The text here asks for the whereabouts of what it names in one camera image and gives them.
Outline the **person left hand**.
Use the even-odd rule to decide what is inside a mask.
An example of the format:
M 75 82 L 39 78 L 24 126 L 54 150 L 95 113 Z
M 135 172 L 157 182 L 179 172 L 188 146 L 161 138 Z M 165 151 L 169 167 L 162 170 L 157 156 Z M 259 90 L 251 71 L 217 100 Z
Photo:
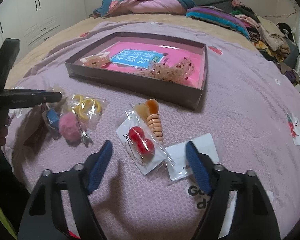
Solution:
M 2 124 L 0 124 L 0 146 L 4 146 L 6 144 L 6 137 L 8 135 L 8 127 L 11 123 L 11 119 L 9 115 L 6 115 L 2 119 Z

